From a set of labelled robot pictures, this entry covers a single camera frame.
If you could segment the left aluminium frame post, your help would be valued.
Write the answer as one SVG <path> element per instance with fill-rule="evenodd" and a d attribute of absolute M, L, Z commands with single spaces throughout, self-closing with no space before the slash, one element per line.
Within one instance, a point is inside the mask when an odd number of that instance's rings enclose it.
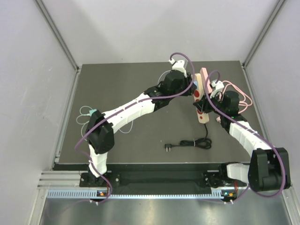
<path fill-rule="evenodd" d="M 59 46 L 61 47 L 62 51 L 64 52 L 66 58 L 68 59 L 69 63 L 71 64 L 72 68 L 78 72 L 79 71 L 79 65 L 76 63 L 72 53 L 70 52 L 62 34 L 60 33 L 58 27 L 56 26 L 49 10 L 47 9 L 45 3 L 42 0 L 34 0 L 33 1 L 38 10 L 40 11 L 41 15 L 45 19 L 47 25 L 49 26 L 52 34 L 54 35 L 55 39 L 57 40 Z"/>

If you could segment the right aluminium frame post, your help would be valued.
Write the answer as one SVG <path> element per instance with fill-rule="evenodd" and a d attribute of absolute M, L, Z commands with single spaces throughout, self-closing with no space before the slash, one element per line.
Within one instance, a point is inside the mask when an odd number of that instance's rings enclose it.
<path fill-rule="evenodd" d="M 272 27 L 273 23 L 275 22 L 276 18 L 280 14 L 282 8 L 284 7 L 286 0 L 277 0 L 275 6 L 273 7 L 270 15 L 267 17 L 266 22 L 264 23 L 261 31 L 259 32 L 254 44 L 252 45 L 249 53 L 247 54 L 244 62 L 241 64 L 242 69 L 246 69 L 247 66 L 250 64 L 251 60 L 255 56 L 258 48 L 262 44 L 263 40 L 267 36 L 270 28 Z"/>

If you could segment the aluminium frame post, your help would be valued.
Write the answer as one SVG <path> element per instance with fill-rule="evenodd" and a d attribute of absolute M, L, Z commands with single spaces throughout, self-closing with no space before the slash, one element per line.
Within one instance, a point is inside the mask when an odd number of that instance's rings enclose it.
<path fill-rule="evenodd" d="M 246 69 L 247 66 L 250 64 L 251 60 L 255 56 L 258 48 L 262 44 L 263 40 L 267 36 L 270 28 L 272 27 L 273 23 L 275 22 L 276 18 L 280 14 L 282 8 L 284 7 L 286 0 L 277 0 L 275 6 L 273 7 L 270 15 L 267 17 L 266 22 L 264 23 L 261 31 L 259 32 L 254 44 L 252 45 L 249 53 L 247 54 L 244 62 L 241 64 L 242 69 Z"/>
<path fill-rule="evenodd" d="M 66 58 L 68 59 L 69 63 L 71 64 L 72 68 L 78 72 L 79 71 L 79 65 L 76 63 L 72 53 L 70 52 L 62 34 L 60 33 L 58 27 L 56 26 L 49 10 L 47 9 L 45 3 L 42 0 L 34 0 L 33 1 L 38 10 L 40 11 L 41 15 L 45 19 L 47 25 L 49 26 L 52 34 L 54 35 L 55 39 L 57 40 L 59 46 L 61 47 L 62 51 L 64 52 Z"/>

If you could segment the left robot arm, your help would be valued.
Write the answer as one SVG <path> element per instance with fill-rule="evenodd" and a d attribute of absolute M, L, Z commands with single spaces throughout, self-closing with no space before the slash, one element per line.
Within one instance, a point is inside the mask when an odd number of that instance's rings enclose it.
<path fill-rule="evenodd" d="M 107 153 L 114 144 L 115 133 L 126 124 L 169 105 L 178 96 L 193 95 L 195 75 L 171 70 L 158 85 L 148 88 L 132 101 L 107 112 L 91 114 L 86 129 L 90 149 L 90 180 L 96 186 L 106 182 Z"/>

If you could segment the pink power strip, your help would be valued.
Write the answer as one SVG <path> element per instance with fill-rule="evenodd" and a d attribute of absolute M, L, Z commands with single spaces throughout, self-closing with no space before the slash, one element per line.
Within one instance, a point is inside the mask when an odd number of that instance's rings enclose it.
<path fill-rule="evenodd" d="M 210 86 L 210 80 L 208 78 L 208 71 L 206 68 L 201 68 L 200 70 L 201 75 L 201 84 L 199 85 L 200 91 L 202 94 L 205 93 L 205 89 L 207 89 L 207 93 L 210 94 L 212 92 L 212 88 Z"/>

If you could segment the beige wooden power strip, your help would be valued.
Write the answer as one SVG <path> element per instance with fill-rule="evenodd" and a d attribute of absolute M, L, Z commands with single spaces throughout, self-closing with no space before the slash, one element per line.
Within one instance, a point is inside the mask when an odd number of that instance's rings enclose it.
<path fill-rule="evenodd" d="M 194 91 L 194 101 L 196 103 L 197 118 L 200 123 L 206 124 L 209 122 L 209 116 L 207 113 L 203 112 L 204 87 L 200 73 L 195 74 L 194 84 L 196 85 L 196 90 Z"/>

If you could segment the light teal charger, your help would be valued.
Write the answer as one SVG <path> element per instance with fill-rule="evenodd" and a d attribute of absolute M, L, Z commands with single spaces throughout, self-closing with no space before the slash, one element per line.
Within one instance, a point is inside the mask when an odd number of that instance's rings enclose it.
<path fill-rule="evenodd" d="M 97 109 L 92 109 L 92 110 L 89 110 L 89 116 L 91 116 L 94 112 L 96 112 Z"/>

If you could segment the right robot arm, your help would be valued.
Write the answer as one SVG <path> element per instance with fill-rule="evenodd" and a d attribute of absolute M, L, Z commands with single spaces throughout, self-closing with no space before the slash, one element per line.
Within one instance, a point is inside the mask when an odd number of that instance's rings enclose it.
<path fill-rule="evenodd" d="M 221 126 L 251 157 L 248 165 L 237 162 L 222 164 L 219 181 L 228 186 L 239 180 L 247 183 L 255 192 L 288 189 L 291 179 L 287 150 L 271 147 L 251 128 L 239 113 L 239 101 L 238 93 L 226 91 L 221 96 L 203 96 L 194 102 L 199 112 L 218 114 Z"/>

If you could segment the aluminium front rail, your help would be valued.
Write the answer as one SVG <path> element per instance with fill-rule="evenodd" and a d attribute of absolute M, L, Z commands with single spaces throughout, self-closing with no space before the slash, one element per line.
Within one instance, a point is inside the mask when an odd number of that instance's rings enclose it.
<path fill-rule="evenodd" d="M 50 188 L 85 188 L 85 189 L 107 189 L 109 185 L 105 182 L 102 187 L 81 187 L 81 174 L 76 171 L 51 171 L 44 172 L 41 175 L 38 186 Z M 188 185 L 155 185 L 147 187 L 146 185 L 129 185 L 127 187 L 112 188 L 114 194 L 195 194 L 206 193 L 210 191 L 210 187 L 200 188 Z"/>

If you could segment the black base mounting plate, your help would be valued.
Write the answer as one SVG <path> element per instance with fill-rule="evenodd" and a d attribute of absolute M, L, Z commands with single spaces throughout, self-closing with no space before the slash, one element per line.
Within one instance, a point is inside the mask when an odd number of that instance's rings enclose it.
<path fill-rule="evenodd" d="M 234 181 L 221 180 L 218 172 L 208 171 L 112 171 L 95 176 L 90 171 L 81 174 L 81 187 L 102 187 L 109 181 L 113 188 L 127 187 L 129 185 L 188 185 L 197 188 L 218 188 L 232 186 Z"/>

